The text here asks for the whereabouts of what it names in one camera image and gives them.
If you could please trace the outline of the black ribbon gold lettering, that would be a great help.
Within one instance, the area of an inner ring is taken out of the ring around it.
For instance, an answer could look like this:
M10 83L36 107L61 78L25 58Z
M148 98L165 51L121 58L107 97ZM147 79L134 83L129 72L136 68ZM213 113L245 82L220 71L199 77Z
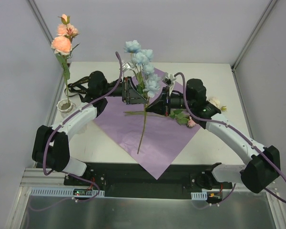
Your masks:
M88 84L90 80L89 76L85 76L76 82L69 83L67 87L64 89L65 95L68 95L69 97L73 97L77 94L86 95L88 88L86 88L84 85Z

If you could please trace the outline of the peach artificial flower stem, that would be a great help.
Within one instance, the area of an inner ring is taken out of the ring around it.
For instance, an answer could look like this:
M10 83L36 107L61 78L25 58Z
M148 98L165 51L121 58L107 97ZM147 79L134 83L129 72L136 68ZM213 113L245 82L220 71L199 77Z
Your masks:
M73 47L73 40L79 35L78 29L71 24L70 15L62 14L59 16L61 23L57 27L57 36L51 42L51 48L62 68L62 77L67 89L70 79L70 70L68 60L72 57L73 50L79 45Z

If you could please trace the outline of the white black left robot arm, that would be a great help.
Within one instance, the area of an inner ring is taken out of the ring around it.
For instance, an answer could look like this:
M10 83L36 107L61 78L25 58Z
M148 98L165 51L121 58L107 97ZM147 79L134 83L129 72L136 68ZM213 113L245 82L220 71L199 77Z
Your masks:
M97 118L107 106L107 97L121 97L126 104L147 104L147 99L135 87L131 77L109 83L101 71L88 76L86 94L81 105L61 122L38 128L32 159L42 165L45 175L51 172L74 174L74 179L85 186L91 181L86 163L71 157L69 141L86 124Z

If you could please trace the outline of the purple tissue paper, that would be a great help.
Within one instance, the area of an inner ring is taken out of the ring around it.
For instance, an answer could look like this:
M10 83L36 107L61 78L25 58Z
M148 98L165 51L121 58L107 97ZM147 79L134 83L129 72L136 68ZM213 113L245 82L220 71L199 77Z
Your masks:
M158 179L200 129L199 125L180 125L170 117L127 115L128 111L141 111L143 105L126 105L118 97L107 101L93 121L99 128L91 144L94 162L136 161Z

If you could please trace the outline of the blue artificial flower stem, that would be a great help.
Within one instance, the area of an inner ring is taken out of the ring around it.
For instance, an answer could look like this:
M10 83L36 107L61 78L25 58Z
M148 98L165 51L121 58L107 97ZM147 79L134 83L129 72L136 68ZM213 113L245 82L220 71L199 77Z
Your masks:
M154 66L152 65L153 50L142 49L140 43L137 40L133 40L125 43L124 52L130 54L130 67L138 81L136 88L139 95L147 101L143 105L143 130L137 150L137 152L140 152L146 128L147 107L150 104L150 99L154 98L160 90L161 78L155 73Z

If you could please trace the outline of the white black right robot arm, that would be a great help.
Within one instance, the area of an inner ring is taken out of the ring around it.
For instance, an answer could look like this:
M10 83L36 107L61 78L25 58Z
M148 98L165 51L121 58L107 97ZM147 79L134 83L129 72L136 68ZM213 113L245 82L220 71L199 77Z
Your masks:
M193 120L197 124L225 142L243 161L243 165L211 165L195 179L199 187L211 190L223 182L242 183L253 193L259 193L279 177L273 168L280 168L278 149L265 147L253 139L246 140L245 135L232 129L221 111L207 100L206 88L200 79L188 80L184 94L163 87L147 111L169 116L186 107L195 115Z

